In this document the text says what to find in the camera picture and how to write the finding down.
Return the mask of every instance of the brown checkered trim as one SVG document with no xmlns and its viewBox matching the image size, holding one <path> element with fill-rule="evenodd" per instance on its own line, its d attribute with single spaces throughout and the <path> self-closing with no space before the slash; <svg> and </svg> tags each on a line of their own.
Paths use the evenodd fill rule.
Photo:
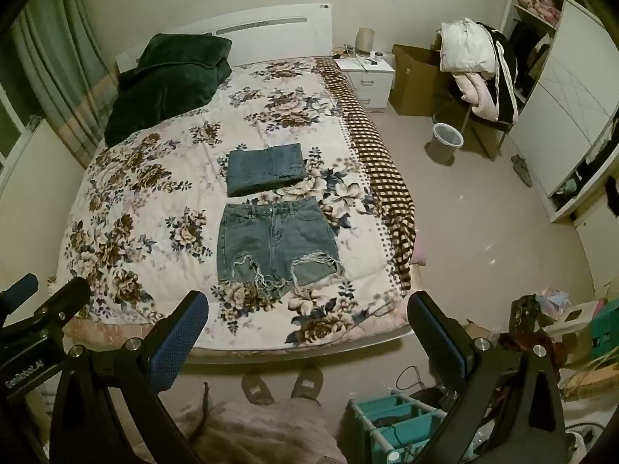
<svg viewBox="0 0 619 464">
<path fill-rule="evenodd" d="M 316 72 L 342 112 L 347 141 L 363 164 L 369 187 L 378 199 L 393 250 L 393 275 L 410 289 L 410 259 L 415 243 L 415 206 L 391 155 L 352 86 L 330 58 L 316 59 Z"/>
</svg>

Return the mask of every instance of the white nightstand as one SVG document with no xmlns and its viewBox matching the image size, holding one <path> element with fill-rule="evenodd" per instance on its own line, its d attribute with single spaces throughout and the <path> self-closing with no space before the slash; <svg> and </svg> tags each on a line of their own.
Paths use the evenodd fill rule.
<svg viewBox="0 0 619 464">
<path fill-rule="evenodd" d="M 385 110 L 395 71 L 383 59 L 376 65 L 368 64 L 363 57 L 335 59 L 340 69 L 351 81 L 361 104 L 367 110 Z"/>
</svg>

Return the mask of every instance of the floral blanket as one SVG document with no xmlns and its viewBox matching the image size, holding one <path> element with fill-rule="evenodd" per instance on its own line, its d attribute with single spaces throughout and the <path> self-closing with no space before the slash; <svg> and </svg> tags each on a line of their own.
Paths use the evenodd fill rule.
<svg viewBox="0 0 619 464">
<path fill-rule="evenodd" d="M 301 144 L 304 181 L 227 197 L 231 150 L 289 143 Z M 310 196 L 335 233 L 344 276 L 276 300 L 262 298 L 252 284 L 218 282 L 215 253 L 226 203 Z M 89 282 L 91 302 L 69 329 L 91 343 L 100 340 L 85 337 L 80 324 L 94 322 L 99 332 L 117 328 L 107 336 L 118 346 L 113 342 L 128 338 L 119 329 L 135 336 L 137 325 L 147 333 L 191 290 L 210 304 L 200 348 L 267 351 L 362 338 L 406 326 L 401 311 L 413 222 L 410 195 L 335 64 L 258 63 L 234 68 L 207 106 L 115 147 L 101 144 L 70 212 L 50 290 L 74 276 Z M 394 309 L 400 315 L 390 325 Z M 368 327 L 368 319 L 380 325 Z"/>
</svg>

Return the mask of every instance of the window frame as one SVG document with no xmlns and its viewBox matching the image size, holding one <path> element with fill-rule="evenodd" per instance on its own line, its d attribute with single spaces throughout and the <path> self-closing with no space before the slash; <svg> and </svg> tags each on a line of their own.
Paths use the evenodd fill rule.
<svg viewBox="0 0 619 464">
<path fill-rule="evenodd" d="M 13 148 L 11 148 L 9 154 L 5 156 L 0 152 L 0 165 L 2 165 L 2 169 L 0 169 L 0 195 L 2 195 L 4 187 L 6 186 L 10 175 L 13 172 L 13 169 L 17 164 L 17 161 L 24 152 L 24 149 L 30 141 L 30 138 L 32 138 L 32 132 L 26 128 L 26 126 L 22 123 L 21 119 L 17 115 L 16 111 L 13 109 L 13 105 L 10 103 L 6 91 L 4 90 L 4 87 L 2 87 L 1 83 L 0 102 L 4 106 L 4 109 L 6 110 L 11 121 L 19 131 L 19 138 L 13 145 Z"/>
</svg>

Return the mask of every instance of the bed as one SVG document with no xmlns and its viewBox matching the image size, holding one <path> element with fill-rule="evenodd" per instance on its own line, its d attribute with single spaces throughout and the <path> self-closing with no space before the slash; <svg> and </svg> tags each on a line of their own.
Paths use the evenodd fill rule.
<svg viewBox="0 0 619 464">
<path fill-rule="evenodd" d="M 74 276 L 91 284 L 91 303 L 65 332 L 92 347 L 119 347 L 199 290 L 210 316 L 193 359 L 323 354 L 409 333 L 407 297 L 420 289 L 410 262 L 414 205 L 373 122 L 328 57 L 330 5 L 253 9 L 170 32 L 230 38 L 232 74 L 208 105 L 98 148 L 50 283 L 51 291 Z M 144 47 L 118 57 L 121 72 Z M 304 181 L 227 197 L 231 150 L 289 143 L 301 144 Z M 275 300 L 261 299 L 253 285 L 218 282 L 226 203 L 306 197 L 317 199 L 329 221 L 343 276 Z"/>
</svg>

